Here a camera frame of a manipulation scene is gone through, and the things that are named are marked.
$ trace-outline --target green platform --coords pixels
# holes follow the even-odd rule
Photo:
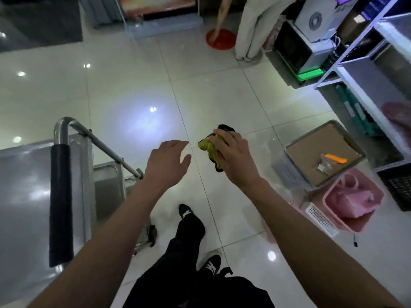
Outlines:
[[[278,55],[281,57],[281,59],[285,62],[287,67],[291,70],[291,73],[297,78],[298,81],[304,82],[306,80],[312,79],[314,77],[320,77],[324,74],[324,71],[322,71],[320,68],[313,69],[304,73],[295,73],[293,67],[288,63],[288,61],[284,58],[283,55],[279,51],[277,51]]]

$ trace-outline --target poster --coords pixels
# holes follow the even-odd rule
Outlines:
[[[127,18],[196,5],[196,0],[119,0]]]

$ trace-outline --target beige trousers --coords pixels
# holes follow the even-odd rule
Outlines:
[[[235,42],[237,57],[257,56],[281,13],[296,0],[247,0]]]

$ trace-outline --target black pants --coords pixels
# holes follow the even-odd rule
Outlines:
[[[205,232],[197,216],[184,217],[166,253],[136,281],[123,308],[274,307],[268,293],[245,278],[197,272]]]

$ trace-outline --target red plate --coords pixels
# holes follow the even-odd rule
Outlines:
[[[214,43],[211,44],[210,38],[214,33],[214,29],[209,31],[205,36],[207,44],[216,50],[230,50],[235,45],[235,40],[237,39],[237,35],[228,31],[227,29],[221,29],[220,34],[218,35],[217,39],[215,39]]]

